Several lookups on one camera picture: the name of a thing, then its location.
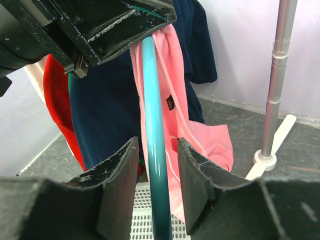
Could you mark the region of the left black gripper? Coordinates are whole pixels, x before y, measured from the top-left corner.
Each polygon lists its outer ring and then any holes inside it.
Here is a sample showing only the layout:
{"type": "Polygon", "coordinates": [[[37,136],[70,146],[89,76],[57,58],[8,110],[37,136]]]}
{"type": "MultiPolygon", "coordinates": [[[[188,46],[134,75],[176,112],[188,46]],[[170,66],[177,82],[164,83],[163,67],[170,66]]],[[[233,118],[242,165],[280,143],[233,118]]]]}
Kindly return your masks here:
{"type": "Polygon", "coordinates": [[[12,85],[8,75],[53,55],[65,73],[83,78],[88,64],[58,25],[61,14],[48,0],[0,2],[0,94],[12,85]]]}

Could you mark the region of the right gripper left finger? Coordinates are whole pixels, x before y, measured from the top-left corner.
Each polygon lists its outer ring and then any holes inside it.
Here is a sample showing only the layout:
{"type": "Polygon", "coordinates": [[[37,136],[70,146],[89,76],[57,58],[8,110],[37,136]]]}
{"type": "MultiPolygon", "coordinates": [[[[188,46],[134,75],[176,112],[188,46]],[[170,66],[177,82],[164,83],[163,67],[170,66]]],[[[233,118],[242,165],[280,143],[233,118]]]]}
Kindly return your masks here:
{"type": "Polygon", "coordinates": [[[138,175],[136,137],[68,182],[0,179],[3,240],[127,240],[138,175]]]}

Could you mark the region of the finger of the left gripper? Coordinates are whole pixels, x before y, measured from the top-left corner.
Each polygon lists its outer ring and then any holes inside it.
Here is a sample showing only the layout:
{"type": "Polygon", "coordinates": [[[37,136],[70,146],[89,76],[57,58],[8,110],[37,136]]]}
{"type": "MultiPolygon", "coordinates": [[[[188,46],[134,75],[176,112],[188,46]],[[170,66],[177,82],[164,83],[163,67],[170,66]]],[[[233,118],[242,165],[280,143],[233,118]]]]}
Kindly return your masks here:
{"type": "Polygon", "coordinates": [[[16,0],[40,27],[29,28],[64,67],[78,54],[102,65],[177,19],[171,0],[16,0]]]}

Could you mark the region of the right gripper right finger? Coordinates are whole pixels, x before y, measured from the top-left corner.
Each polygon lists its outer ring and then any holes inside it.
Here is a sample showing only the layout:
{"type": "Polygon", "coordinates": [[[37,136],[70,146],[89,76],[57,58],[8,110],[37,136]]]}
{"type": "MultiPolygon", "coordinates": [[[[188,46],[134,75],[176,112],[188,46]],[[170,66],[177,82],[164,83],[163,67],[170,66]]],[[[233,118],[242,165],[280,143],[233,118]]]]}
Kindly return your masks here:
{"type": "Polygon", "coordinates": [[[178,140],[187,234],[193,240],[317,240],[320,181],[261,177],[246,180],[178,140]]]}

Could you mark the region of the teal blue hanger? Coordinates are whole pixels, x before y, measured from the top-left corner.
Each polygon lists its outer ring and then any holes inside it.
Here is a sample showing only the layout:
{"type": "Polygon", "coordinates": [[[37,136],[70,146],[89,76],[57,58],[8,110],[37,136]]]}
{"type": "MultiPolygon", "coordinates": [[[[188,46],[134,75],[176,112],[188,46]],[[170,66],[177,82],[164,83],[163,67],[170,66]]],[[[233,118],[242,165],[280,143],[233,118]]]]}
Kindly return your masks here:
{"type": "Polygon", "coordinates": [[[141,49],[152,232],[155,240],[171,240],[173,233],[163,113],[156,46],[152,36],[142,40],[141,49]]]}

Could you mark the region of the pink t shirt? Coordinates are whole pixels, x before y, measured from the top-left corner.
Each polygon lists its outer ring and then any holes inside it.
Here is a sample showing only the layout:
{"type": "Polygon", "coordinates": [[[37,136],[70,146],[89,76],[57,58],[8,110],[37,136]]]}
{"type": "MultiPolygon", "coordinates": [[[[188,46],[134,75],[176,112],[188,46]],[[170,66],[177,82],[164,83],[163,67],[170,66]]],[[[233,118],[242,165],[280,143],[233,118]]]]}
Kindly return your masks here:
{"type": "Polygon", "coordinates": [[[210,126],[189,119],[183,54],[173,25],[154,32],[152,38],[163,115],[170,211],[184,221],[178,139],[185,138],[200,154],[229,172],[234,163],[233,146],[226,124],[210,126]]]}

